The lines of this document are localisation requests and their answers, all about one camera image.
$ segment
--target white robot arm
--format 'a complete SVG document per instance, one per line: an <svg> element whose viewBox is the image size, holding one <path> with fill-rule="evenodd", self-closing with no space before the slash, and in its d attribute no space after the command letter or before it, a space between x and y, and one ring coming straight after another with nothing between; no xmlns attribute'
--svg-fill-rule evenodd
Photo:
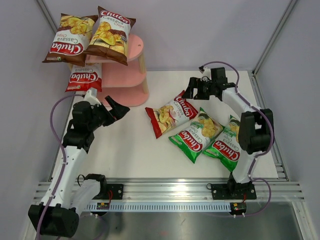
<svg viewBox="0 0 320 240"><path fill-rule="evenodd" d="M246 192L249 192L246 196L247 199L255 199L256 195L250 194L254 188L251 173L256 167L257 155L266 151L273 140L273 113L270 109L261 109L258 106L254 106L245 97L240 95L236 89L237 86L233 82L228 83L224 67L203 68L201 66L199 69L202 72L202 77L191 77L182 97L186 99L209 100L210 96L214 95L220 101L230 106L240 117L238 135L239 144L242 149L240 158L236 168L230 174L226 186L218 186L215 191L217 192L221 188L227 189L221 194L224 198L215 199L242 199ZM194 89L197 89L195 96L193 96ZM269 121L272 133L261 113Z"/></svg>
<svg viewBox="0 0 320 240"><path fill-rule="evenodd" d="M96 94L97 90L91 88L82 101L73 105L72 119L62 142L64 157L40 204L29 208L28 216L38 235L71 238L85 206L95 197L108 198L106 177L100 174L88 174L81 187L72 194L75 179L95 138L94 131L113 124L130 110L107 96L105 99L112 107L108 111Z"/></svg>

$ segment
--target red chip bag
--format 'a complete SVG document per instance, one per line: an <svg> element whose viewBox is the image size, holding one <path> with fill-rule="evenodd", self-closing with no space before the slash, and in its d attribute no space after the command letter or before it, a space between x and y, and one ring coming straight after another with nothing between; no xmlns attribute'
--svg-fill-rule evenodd
<svg viewBox="0 0 320 240"><path fill-rule="evenodd" d="M186 99L182 98L182 91L173 100L159 109L146 107L145 111L151 119L154 134L159 138L162 134L169 132L181 124L193 119L198 111Z"/></svg>
<svg viewBox="0 0 320 240"><path fill-rule="evenodd" d="M87 91L90 88L95 88L98 92L101 92L101 84L101 63L86 64L85 67L73 65L69 84L65 91Z"/></svg>

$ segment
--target gray wall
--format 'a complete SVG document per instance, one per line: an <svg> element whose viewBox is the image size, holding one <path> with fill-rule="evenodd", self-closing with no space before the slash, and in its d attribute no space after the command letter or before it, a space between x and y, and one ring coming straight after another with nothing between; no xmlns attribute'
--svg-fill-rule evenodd
<svg viewBox="0 0 320 240"><path fill-rule="evenodd" d="M300 182L320 236L319 10L319 0L299 1L258 80L290 177Z"/></svg>
<svg viewBox="0 0 320 240"><path fill-rule="evenodd" d="M18 240L58 149L49 115L65 96L70 71L62 63L41 63L54 35L35 1L1 3L0 31L0 238ZM60 134L69 106L63 102L55 113Z"/></svg>
<svg viewBox="0 0 320 240"><path fill-rule="evenodd" d="M137 18L149 70L195 70L213 60L252 70L289 0L45 0L60 13L98 14L97 6Z"/></svg>

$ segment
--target cassava chips bag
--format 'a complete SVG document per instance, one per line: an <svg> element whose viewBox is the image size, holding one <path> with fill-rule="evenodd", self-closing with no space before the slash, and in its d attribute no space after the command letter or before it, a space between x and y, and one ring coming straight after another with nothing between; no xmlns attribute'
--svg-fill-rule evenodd
<svg viewBox="0 0 320 240"><path fill-rule="evenodd" d="M186 99L182 98L182 91L173 100L159 109L146 107L145 111L151 119L156 138L175 127L193 119L198 111Z"/></svg>
<svg viewBox="0 0 320 240"><path fill-rule="evenodd" d="M230 115L228 126L203 152L212 158L220 159L221 163L232 172L240 157L240 144L238 140L240 122Z"/></svg>
<svg viewBox="0 0 320 240"><path fill-rule="evenodd" d="M193 162L201 154L212 139L214 139L223 127L213 118L200 108L198 115L192 120L192 123L185 130L174 136L170 136L169 140L178 146L184 154Z"/></svg>
<svg viewBox="0 0 320 240"><path fill-rule="evenodd" d="M61 13L60 26L43 63L65 62L85 66L92 28L98 16L73 16Z"/></svg>
<svg viewBox="0 0 320 240"><path fill-rule="evenodd" d="M105 10L100 6L98 12L99 27L85 53L128 65L129 32L136 19Z"/></svg>
<svg viewBox="0 0 320 240"><path fill-rule="evenodd" d="M73 65L68 87L69 91L87 91L95 88L102 91L102 69L101 63L86 64L84 67Z"/></svg>

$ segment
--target pink shelf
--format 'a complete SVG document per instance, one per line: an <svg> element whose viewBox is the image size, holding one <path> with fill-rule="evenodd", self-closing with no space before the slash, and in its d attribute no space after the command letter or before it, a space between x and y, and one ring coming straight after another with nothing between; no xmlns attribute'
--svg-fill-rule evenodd
<svg viewBox="0 0 320 240"><path fill-rule="evenodd" d="M139 106L147 101L149 97L149 93L143 92L142 84L134 87L102 88L102 92L98 92L97 98L106 107L109 107L109 104L105 100L105 97L108 95L117 103L127 107Z"/></svg>
<svg viewBox="0 0 320 240"><path fill-rule="evenodd" d="M103 88L129 88L141 84L147 73L140 73L139 62L128 62L128 66L117 62L102 64Z"/></svg>
<svg viewBox="0 0 320 240"><path fill-rule="evenodd" d="M127 56L127 62L130 62L136 58L138 58L144 49L144 42L140 37L134 34L129 34L129 46L128 46L128 56ZM114 63L115 61L105 59L101 56L93 56L93 55L87 55L85 62L88 64L94 64L94 63Z"/></svg>

